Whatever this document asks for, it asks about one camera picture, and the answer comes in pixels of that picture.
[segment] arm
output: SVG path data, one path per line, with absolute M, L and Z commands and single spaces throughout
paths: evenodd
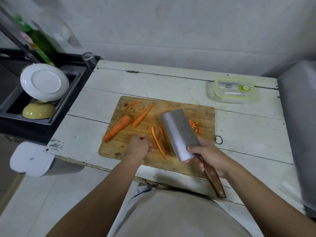
M 152 144 L 144 136 L 131 138 L 123 160 L 50 230 L 46 237 L 107 236 L 120 211 L 137 169 Z
M 188 151 L 201 154 L 215 168 L 219 177 L 227 179 L 264 236 L 315 236 L 316 224 L 312 220 L 280 198 L 215 145 L 202 138 L 199 141 L 202 146 L 189 147 Z M 199 164 L 204 171 L 204 164 Z

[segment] metal ring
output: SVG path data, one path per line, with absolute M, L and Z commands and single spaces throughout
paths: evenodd
M 216 137 L 219 137 L 219 138 L 222 140 L 221 143 L 217 143 Z M 223 138 L 221 137 L 221 135 L 216 135 L 216 136 L 215 136 L 215 143 L 218 144 L 218 145 L 223 144 Z

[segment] white tile floor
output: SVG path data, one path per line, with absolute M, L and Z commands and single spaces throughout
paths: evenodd
M 33 178 L 25 176 L 0 217 L 0 233 L 6 237 L 43 237 L 57 221 L 87 195 L 108 172 L 85 167 L 69 175 Z M 133 181 L 122 208 L 134 196 Z M 245 207 L 219 203 L 254 237 L 263 236 Z M 122 216 L 118 215 L 108 237 L 112 237 Z

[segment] forearm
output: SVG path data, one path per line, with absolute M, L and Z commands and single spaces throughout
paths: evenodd
M 130 160 L 119 163 L 51 229 L 46 237 L 106 236 L 139 166 Z
M 239 195 L 265 236 L 314 236 L 316 224 L 296 210 L 241 165 L 228 173 Z

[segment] left hand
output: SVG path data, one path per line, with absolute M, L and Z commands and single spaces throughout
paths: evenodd
M 128 144 L 127 153 L 123 160 L 131 160 L 141 165 L 142 160 L 154 152 L 152 143 L 144 135 L 134 135 Z

